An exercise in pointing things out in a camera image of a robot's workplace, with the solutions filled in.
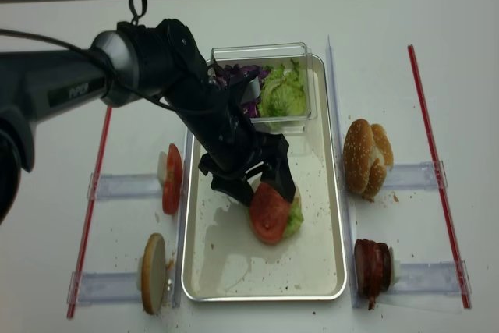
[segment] clear plastic box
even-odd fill
[[[306,109],[303,115],[285,117],[252,118],[255,128],[266,133],[303,133],[306,122],[317,117],[314,87],[316,77],[313,74],[312,54],[304,43],[269,44],[237,48],[213,48],[211,62],[218,65],[233,66],[272,66],[284,65],[285,72],[291,67],[291,59],[299,63],[303,74],[303,89],[305,92]]]

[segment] cable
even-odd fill
[[[229,91],[228,91],[228,82],[229,78],[227,76],[227,73],[221,68],[218,64],[211,64],[208,66],[208,69],[214,68],[215,72],[219,73],[221,76],[224,77],[225,79],[225,101],[217,107],[210,108],[204,111],[196,111],[196,110],[191,110],[191,109],[183,109],[183,108],[175,108],[172,107],[171,105],[165,105],[161,103],[158,99],[155,97],[148,97],[145,94],[140,93],[138,90],[133,89],[132,87],[128,87],[124,85],[121,80],[119,79],[119,74],[111,67],[108,66],[107,64],[103,63],[101,60],[98,58],[95,58],[91,53],[88,51],[83,50],[82,48],[79,48],[75,46],[74,44],[70,44],[68,42],[60,41],[59,39],[55,39],[52,37],[45,37],[44,35],[40,34],[32,34],[32,33],[26,33],[23,31],[17,31],[17,30],[8,30],[8,29],[1,29],[0,28],[0,35],[4,35],[7,37],[14,37],[14,38],[21,38],[21,39],[30,39],[32,41],[40,41],[48,44],[54,44],[59,47],[66,48],[70,51],[73,51],[86,59],[88,59],[89,62],[93,63],[96,67],[104,70],[106,74],[108,74],[110,77],[112,77],[115,82],[122,87],[125,90],[128,90],[132,94],[135,94],[137,97],[141,97],[145,99],[146,101],[149,101],[150,103],[157,105],[161,108],[168,109],[169,111],[173,111],[182,115],[209,115],[211,113],[219,112],[222,110],[228,103],[229,100]]]

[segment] metal hook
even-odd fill
[[[139,19],[143,17],[147,12],[147,0],[142,1],[142,12],[139,15],[135,9],[135,5],[133,4],[133,0],[128,0],[128,7],[130,8],[130,12],[132,13],[132,21],[131,24],[137,26],[139,24]]]

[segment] tomato slice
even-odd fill
[[[291,204],[268,183],[262,182],[249,206],[249,219],[258,239],[274,245],[282,239]]]
[[[166,180],[163,187],[163,212],[166,214],[174,214],[179,209],[182,177],[182,158],[179,149],[172,143],[168,148]]]

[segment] red straw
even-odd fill
[[[411,60],[412,74],[414,75],[414,81],[416,82],[419,104],[421,105],[421,112],[423,113],[424,127],[426,129],[426,135],[428,137],[428,144],[430,145],[431,158],[433,159],[434,164],[437,165],[440,159],[437,153],[437,145],[435,144],[434,134],[431,129],[430,115],[428,114],[428,107],[426,106],[423,85],[421,84],[421,76],[419,75],[416,53],[414,52],[414,47],[412,45],[408,46],[407,49],[409,50],[409,59]],[[441,171],[439,168],[435,168],[435,174],[437,177],[437,181],[441,181]],[[462,270],[462,261],[461,255],[459,254],[458,239],[455,236],[454,224],[452,224],[451,208],[447,197],[447,190],[444,187],[441,187],[439,189],[439,192],[440,199],[442,201],[442,208],[444,209],[445,223],[447,224],[449,240],[451,241],[452,256],[454,257],[454,262],[456,263],[459,285],[461,286],[461,290],[464,291],[461,294],[462,305],[464,306],[464,308],[471,308],[471,300],[469,298],[469,294],[467,293],[468,289],[463,275],[464,272]]]
[[[97,162],[95,163],[94,177],[101,173],[102,160],[104,159],[104,149],[106,148],[106,140],[108,138],[109,122],[111,120],[111,107],[108,107],[106,111],[106,116],[104,118],[104,126],[102,127],[101,134],[101,144],[99,145],[99,151],[97,153]],[[83,233],[81,235],[80,242],[80,252],[78,253],[78,261],[76,262],[76,277],[74,278],[73,287],[73,300],[74,303],[70,303],[68,307],[68,313],[66,317],[72,319],[75,316],[76,309],[76,297],[78,296],[78,288],[80,283],[80,274],[83,270],[83,262],[85,260],[85,252],[87,251],[87,241],[88,235],[90,233],[90,223],[92,222],[92,214],[94,213],[94,198],[88,200],[87,205],[87,216],[85,217],[85,224],[83,225]]]

